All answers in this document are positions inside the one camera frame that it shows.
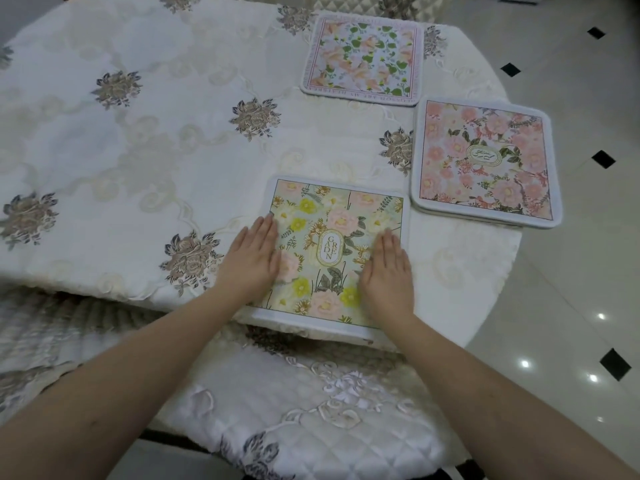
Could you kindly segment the white quilted embroidered chair cushion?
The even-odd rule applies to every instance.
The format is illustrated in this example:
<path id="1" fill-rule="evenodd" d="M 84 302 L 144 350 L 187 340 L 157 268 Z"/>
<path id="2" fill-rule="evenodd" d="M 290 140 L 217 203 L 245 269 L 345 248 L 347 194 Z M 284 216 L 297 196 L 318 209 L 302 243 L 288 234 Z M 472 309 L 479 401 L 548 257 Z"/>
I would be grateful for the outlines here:
<path id="1" fill-rule="evenodd" d="M 237 322 L 157 419 L 257 480 L 409 480 L 471 459 L 404 356 Z"/>

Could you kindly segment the white embroidered floral tablecloth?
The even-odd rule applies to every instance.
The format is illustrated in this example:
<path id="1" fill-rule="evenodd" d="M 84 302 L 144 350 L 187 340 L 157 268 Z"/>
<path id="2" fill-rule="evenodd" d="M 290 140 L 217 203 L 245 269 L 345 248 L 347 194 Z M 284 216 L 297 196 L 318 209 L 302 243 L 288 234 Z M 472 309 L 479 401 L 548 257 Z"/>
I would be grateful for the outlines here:
<path id="1" fill-rule="evenodd" d="M 415 110 L 305 94 L 316 19 L 244 0 L 71 0 L 0 51 L 0 280 L 178 307 L 274 176 L 409 201 Z M 522 232 L 413 209 L 418 315 L 462 346 Z"/>

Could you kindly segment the person's left forearm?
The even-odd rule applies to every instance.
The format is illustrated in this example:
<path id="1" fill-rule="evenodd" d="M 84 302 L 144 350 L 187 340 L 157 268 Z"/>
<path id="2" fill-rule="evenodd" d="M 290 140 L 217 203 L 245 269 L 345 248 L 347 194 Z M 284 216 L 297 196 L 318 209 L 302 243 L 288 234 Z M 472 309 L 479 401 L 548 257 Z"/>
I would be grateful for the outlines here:
<path id="1" fill-rule="evenodd" d="M 60 378 L 0 428 L 0 480 L 105 480 L 260 291 L 218 284 Z"/>

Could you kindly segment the person's right forearm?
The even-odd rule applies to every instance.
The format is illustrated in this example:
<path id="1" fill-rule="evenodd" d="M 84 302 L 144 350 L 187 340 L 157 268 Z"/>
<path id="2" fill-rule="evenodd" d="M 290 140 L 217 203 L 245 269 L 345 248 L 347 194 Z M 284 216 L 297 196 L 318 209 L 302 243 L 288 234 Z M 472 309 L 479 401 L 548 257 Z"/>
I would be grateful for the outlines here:
<path id="1" fill-rule="evenodd" d="M 640 480 L 611 451 L 411 312 L 372 316 L 489 480 Z"/>

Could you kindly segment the pink rose floral square tin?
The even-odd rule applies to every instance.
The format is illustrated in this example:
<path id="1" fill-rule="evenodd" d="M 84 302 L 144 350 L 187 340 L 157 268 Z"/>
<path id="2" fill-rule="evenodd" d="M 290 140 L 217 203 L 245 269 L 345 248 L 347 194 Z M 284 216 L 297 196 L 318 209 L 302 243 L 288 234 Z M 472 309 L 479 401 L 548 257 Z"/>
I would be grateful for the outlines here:
<path id="1" fill-rule="evenodd" d="M 551 119 L 509 104 L 423 96 L 410 195 L 421 210 L 549 230 L 563 220 Z"/>

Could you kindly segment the cream quilted chair back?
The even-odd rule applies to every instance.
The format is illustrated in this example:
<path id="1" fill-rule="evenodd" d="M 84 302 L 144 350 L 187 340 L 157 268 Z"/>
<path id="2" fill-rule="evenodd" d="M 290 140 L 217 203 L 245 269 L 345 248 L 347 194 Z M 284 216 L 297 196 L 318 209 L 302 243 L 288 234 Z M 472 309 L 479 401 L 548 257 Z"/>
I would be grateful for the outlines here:
<path id="1" fill-rule="evenodd" d="M 436 23 L 453 0 L 302 0 L 305 8 Z"/>

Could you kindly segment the yellow green floral square tin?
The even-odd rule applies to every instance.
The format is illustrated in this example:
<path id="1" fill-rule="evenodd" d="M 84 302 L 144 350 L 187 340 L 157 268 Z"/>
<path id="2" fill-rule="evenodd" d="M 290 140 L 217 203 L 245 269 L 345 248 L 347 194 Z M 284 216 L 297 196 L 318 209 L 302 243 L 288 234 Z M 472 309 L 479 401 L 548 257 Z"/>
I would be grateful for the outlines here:
<path id="1" fill-rule="evenodd" d="M 272 288 L 240 321 L 395 351 L 365 315 L 358 281 L 379 233 L 390 230 L 407 245 L 409 199 L 398 192 L 279 175 L 267 184 L 264 207 L 278 222 L 282 262 Z"/>

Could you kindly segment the person's left hand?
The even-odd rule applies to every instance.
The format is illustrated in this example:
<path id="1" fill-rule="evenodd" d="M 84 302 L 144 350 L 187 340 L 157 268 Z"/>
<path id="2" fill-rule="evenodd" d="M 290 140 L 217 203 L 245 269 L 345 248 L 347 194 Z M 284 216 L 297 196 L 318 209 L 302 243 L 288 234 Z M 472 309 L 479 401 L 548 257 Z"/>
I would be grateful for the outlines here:
<path id="1" fill-rule="evenodd" d="M 235 237 L 225 255 L 213 287 L 216 295 L 235 306 L 260 301 L 271 281 L 271 253 L 278 249 L 278 222 L 272 213 L 258 217 Z"/>

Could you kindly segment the white quilted ruffled chair cushion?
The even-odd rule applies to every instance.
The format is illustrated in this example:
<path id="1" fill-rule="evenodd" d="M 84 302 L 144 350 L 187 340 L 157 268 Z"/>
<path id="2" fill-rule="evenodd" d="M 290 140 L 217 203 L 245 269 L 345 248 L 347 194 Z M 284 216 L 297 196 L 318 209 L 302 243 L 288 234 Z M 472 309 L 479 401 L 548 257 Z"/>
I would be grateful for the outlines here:
<path id="1" fill-rule="evenodd" d="M 0 287 L 0 427 L 64 375 L 162 315 L 107 299 Z"/>

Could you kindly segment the peach flower green leaf tin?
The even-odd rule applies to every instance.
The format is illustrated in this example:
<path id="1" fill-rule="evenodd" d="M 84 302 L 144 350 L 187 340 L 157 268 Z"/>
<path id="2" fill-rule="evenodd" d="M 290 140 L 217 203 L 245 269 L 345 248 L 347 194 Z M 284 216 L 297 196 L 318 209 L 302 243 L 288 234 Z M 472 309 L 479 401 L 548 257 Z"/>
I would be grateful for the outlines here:
<path id="1" fill-rule="evenodd" d="M 322 13 L 300 90 L 308 95 L 413 107 L 422 94 L 424 26 L 389 18 Z"/>

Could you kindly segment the person's right hand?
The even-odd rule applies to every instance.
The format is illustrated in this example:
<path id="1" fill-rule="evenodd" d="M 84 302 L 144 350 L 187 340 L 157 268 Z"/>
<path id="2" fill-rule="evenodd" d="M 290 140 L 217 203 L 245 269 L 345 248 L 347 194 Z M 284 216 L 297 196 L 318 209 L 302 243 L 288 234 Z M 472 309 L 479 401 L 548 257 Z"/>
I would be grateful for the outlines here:
<path id="1" fill-rule="evenodd" d="M 401 241 L 391 229 L 379 233 L 365 265 L 372 265 L 369 294 L 361 297 L 366 315 L 380 328 L 414 312 L 412 266 Z"/>

